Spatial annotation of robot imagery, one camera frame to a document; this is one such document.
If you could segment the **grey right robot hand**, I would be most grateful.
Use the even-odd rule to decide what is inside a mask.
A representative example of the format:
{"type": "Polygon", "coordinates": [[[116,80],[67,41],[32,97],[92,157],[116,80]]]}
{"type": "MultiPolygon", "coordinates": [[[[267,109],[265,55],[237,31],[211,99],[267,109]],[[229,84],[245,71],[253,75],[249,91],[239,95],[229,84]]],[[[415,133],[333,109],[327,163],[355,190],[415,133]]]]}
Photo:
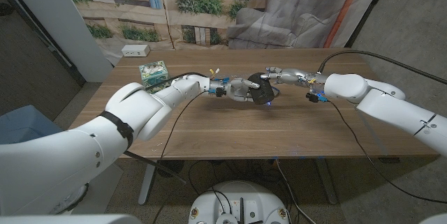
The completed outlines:
{"type": "Polygon", "coordinates": [[[279,84],[294,84],[298,87],[319,89],[324,87],[327,80],[326,75],[308,73],[295,68],[279,68],[270,66],[266,68],[267,73],[261,74],[263,80],[276,80],[279,84]]]}

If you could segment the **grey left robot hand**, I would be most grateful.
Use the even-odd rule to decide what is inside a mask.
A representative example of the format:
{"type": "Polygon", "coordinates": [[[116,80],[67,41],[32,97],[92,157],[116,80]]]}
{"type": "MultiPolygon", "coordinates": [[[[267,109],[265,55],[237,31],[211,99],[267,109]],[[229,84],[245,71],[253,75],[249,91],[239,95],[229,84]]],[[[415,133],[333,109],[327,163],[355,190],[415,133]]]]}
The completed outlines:
{"type": "Polygon", "coordinates": [[[250,80],[235,78],[231,81],[220,84],[216,88],[216,96],[227,96],[234,101],[253,102],[250,89],[259,89],[260,84],[250,80]]]}

